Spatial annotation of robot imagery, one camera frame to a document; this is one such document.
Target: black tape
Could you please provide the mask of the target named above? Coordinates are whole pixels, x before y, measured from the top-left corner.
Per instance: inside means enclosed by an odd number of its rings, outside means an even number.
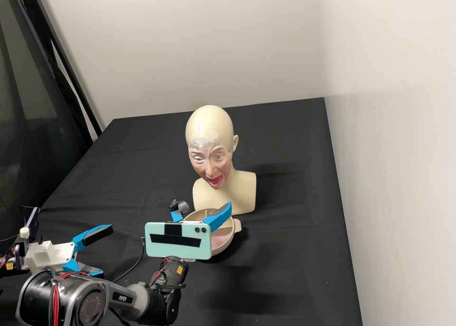
[[[152,243],[186,245],[195,248],[199,248],[201,244],[201,239],[199,238],[173,236],[169,234],[157,235],[153,233],[150,234],[150,237]]]
[[[106,236],[111,235],[113,232],[114,232],[114,230],[113,230],[112,225],[104,227],[104,228],[100,228],[92,233],[86,234],[84,236],[84,238],[82,239],[82,244],[84,246],[91,245],[92,243],[94,243],[102,238],[105,238]]]
[[[182,236],[182,224],[165,224],[165,235]]]

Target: white wall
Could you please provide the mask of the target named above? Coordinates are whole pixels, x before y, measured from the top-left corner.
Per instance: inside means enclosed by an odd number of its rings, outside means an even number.
[[[365,326],[456,306],[456,0],[321,0],[324,95]]]
[[[321,93],[318,0],[43,2],[102,127]]]

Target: mannequin ear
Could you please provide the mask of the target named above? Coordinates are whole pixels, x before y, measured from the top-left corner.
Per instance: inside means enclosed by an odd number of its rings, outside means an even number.
[[[239,142],[239,136],[238,135],[233,136],[233,153],[235,152],[236,148],[238,147],[238,142]]]

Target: black cable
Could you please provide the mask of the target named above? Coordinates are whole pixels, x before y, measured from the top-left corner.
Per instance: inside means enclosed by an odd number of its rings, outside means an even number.
[[[34,208],[34,207],[31,207],[31,206],[25,206],[25,205],[20,205],[20,206],[19,206],[19,208],[21,208],[21,207],[30,207],[30,208]],[[25,226],[25,224],[26,224],[27,220],[26,220],[26,218],[25,218],[25,215],[24,215],[24,214],[23,214],[22,216],[24,217],[24,226]],[[19,234],[18,234],[18,233],[17,233],[17,234],[15,234],[14,236],[11,236],[11,237],[8,237],[8,238],[5,238],[4,240],[0,240],[0,243],[2,243],[2,242],[7,242],[7,241],[9,241],[9,240],[12,240],[13,238],[16,238],[17,236],[19,236]]]
[[[127,270],[125,273],[123,273],[121,276],[119,276],[118,278],[116,278],[113,282],[116,283],[118,280],[120,280],[122,277],[124,277],[125,275],[127,275],[129,272],[131,272],[138,264],[139,262],[141,262],[141,260],[143,259],[144,257],[144,247],[145,247],[145,238],[144,237],[141,237],[141,256],[138,258],[138,260],[135,262],[135,264],[129,269]]]
[[[54,320],[54,286],[51,284],[51,293],[49,294],[49,309],[47,311],[47,320],[49,322],[49,326],[53,325]]]
[[[109,307],[109,310],[117,317],[117,319],[120,320],[120,322],[122,323],[122,325],[124,325],[124,326],[131,326],[128,322],[126,322],[126,321],[119,315],[119,313],[117,313],[117,312],[115,311],[114,308]]]
[[[44,267],[43,270],[49,270],[51,272],[51,279],[54,279],[57,276],[56,269],[53,266]]]
[[[17,233],[17,234],[14,235],[14,236],[11,236],[11,237],[9,237],[9,238],[5,238],[4,240],[0,240],[0,243],[1,243],[1,242],[6,242],[6,241],[9,241],[9,240],[12,240],[13,238],[16,238],[18,235],[19,235],[19,234]]]

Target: smartphone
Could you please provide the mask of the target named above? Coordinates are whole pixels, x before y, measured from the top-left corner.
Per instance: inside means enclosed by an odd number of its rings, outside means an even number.
[[[149,222],[144,227],[149,257],[177,256],[208,260],[212,257],[210,226],[203,222]]]

